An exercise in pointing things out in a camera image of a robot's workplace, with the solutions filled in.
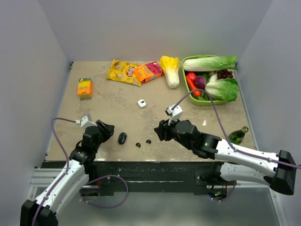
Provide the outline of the white earbud charging case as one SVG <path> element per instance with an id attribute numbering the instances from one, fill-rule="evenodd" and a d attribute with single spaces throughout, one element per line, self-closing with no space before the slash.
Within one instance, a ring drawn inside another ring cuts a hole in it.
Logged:
<path id="1" fill-rule="evenodd" d="M 147 103 L 145 102 L 144 99 L 140 99 L 137 101 L 137 105 L 140 107 L 140 108 L 145 108 L 147 106 Z"/>

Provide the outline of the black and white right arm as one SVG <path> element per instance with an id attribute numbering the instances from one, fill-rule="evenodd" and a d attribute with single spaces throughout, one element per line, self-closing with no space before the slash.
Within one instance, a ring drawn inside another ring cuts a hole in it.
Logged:
<path id="1" fill-rule="evenodd" d="M 198 131 L 189 120 L 162 120 L 154 128 L 160 141 L 174 140 L 202 159 L 222 161 L 210 172 L 210 181 L 249 181 L 264 184 L 275 192 L 293 195 L 297 165 L 285 150 L 262 152 L 235 145 L 220 137 Z"/>

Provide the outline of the black earbud charging case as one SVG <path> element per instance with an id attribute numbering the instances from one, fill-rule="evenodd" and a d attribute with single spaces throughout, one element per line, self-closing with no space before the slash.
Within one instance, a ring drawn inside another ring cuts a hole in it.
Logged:
<path id="1" fill-rule="evenodd" d="M 125 143 L 126 139 L 127 139 L 127 134 L 125 132 L 121 132 L 119 137 L 118 137 L 118 143 L 120 145 L 122 145 L 122 144 Z"/>

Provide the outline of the green plastic basket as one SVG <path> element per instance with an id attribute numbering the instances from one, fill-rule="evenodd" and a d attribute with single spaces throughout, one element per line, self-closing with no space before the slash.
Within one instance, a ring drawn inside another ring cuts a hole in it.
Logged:
<path id="1" fill-rule="evenodd" d="M 188 84 L 187 84 L 187 81 L 186 81 L 186 74 L 188 73 L 188 71 L 185 71 L 183 69 L 183 67 L 182 67 L 182 71 L 183 71 L 183 75 L 184 75 L 184 81 L 186 83 L 186 88 L 187 88 L 188 91 L 191 91 L 190 88 L 189 88 L 189 86 L 188 86 Z M 213 75 L 213 74 L 215 74 L 215 73 L 217 74 L 217 71 L 194 72 L 194 73 L 195 73 L 196 76 L 203 76 L 206 79 L 206 82 L 208 82 L 210 76 Z M 211 105 L 212 103 L 211 103 L 210 99 L 212 99 L 212 98 L 209 96 L 209 94 L 206 94 L 205 89 L 200 89 L 200 91 L 201 91 L 201 96 L 198 97 L 198 98 L 196 98 L 192 94 L 190 94 L 190 98 L 191 98 L 192 103 L 195 104 L 195 105 L 203 105 L 203 106 L 205 106 L 205 105 Z M 213 101 L 217 105 L 218 104 L 223 104 L 223 103 L 227 102 L 227 101 L 214 100 L 214 99 L 213 99 Z"/>

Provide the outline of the orange yellow sponge pack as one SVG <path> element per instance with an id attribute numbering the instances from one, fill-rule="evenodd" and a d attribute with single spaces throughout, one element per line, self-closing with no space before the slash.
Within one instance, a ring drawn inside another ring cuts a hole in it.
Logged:
<path id="1" fill-rule="evenodd" d="M 92 98 L 93 83 L 90 78 L 81 78 L 78 82 L 77 95 L 79 99 L 89 100 Z"/>

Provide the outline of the orange red pepper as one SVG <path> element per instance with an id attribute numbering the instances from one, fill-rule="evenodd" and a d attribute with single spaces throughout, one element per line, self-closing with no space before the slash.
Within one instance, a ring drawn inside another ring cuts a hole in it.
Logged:
<path id="1" fill-rule="evenodd" d="M 187 81 L 187 84 L 190 88 L 190 90 L 192 90 L 193 92 L 191 93 L 194 97 L 198 98 L 201 96 L 201 91 L 199 91 L 197 89 L 197 87 L 195 86 L 194 82 L 192 79 L 190 79 L 188 76 L 186 76 L 186 81 Z"/>

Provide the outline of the purple red onion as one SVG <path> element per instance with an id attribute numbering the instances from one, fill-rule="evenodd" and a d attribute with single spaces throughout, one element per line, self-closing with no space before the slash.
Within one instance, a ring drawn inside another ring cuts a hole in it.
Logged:
<path id="1" fill-rule="evenodd" d="M 206 87 L 206 79 L 203 76 L 197 76 L 194 84 L 198 89 L 204 89 Z"/>

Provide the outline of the yellow chips bag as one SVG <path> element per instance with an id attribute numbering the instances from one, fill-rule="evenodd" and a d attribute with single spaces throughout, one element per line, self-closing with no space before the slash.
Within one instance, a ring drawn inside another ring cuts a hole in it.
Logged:
<path id="1" fill-rule="evenodd" d="M 140 87 L 142 83 L 134 74 L 139 65 L 114 59 L 107 73 L 106 79 L 123 82 Z"/>

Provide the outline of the red apple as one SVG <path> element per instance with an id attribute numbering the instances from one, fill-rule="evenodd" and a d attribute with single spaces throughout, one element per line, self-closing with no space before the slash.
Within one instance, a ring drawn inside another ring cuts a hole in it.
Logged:
<path id="1" fill-rule="evenodd" d="M 195 75 L 195 73 L 194 72 L 188 72 L 187 74 L 186 74 L 186 76 L 192 81 L 192 82 L 195 82 L 195 80 L 196 80 L 196 75 Z"/>

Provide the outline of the orange pink snack box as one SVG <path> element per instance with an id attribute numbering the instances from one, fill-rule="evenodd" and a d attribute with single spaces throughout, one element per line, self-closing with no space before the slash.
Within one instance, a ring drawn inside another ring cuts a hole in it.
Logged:
<path id="1" fill-rule="evenodd" d="M 134 74 L 140 83 L 146 83 L 163 75 L 163 71 L 159 64 L 154 61 L 138 66 L 134 70 Z"/>

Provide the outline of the yellow white napa cabbage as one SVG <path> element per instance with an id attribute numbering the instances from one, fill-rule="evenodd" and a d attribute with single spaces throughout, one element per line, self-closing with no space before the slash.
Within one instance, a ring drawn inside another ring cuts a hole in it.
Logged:
<path id="1" fill-rule="evenodd" d="M 162 69 L 167 85 L 170 89 L 175 89 L 179 86 L 179 58 L 162 56 L 160 61 L 160 68 Z"/>

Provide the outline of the green glass bottle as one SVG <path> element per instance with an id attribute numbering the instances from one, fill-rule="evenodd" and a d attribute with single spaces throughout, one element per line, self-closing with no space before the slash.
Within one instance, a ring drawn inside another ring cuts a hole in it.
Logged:
<path id="1" fill-rule="evenodd" d="M 239 130 L 233 131 L 228 135 L 228 139 L 231 143 L 239 145 L 244 141 L 246 133 L 249 131 L 247 126 L 242 127 Z"/>

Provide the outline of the green leafy bok choy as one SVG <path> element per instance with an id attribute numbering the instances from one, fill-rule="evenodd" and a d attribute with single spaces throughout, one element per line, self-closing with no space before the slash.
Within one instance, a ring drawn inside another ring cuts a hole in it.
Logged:
<path id="1" fill-rule="evenodd" d="M 236 101 L 239 88 L 234 78 L 218 79 L 215 73 L 210 76 L 205 91 L 214 100 L 232 102 Z"/>

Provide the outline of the long green white cabbage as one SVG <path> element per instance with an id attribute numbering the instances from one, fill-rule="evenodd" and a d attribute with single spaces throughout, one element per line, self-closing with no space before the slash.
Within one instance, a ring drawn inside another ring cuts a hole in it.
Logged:
<path id="1" fill-rule="evenodd" d="M 196 56 L 185 59 L 182 67 L 188 72 L 209 72 L 236 69 L 237 56 Z"/>

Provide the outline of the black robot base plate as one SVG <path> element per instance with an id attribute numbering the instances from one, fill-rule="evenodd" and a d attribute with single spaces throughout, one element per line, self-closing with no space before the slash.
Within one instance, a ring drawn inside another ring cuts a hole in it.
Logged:
<path id="1" fill-rule="evenodd" d="M 115 192 L 193 193 L 207 195 L 234 183 L 220 177 L 221 162 L 96 161 L 89 181 L 101 196 Z"/>

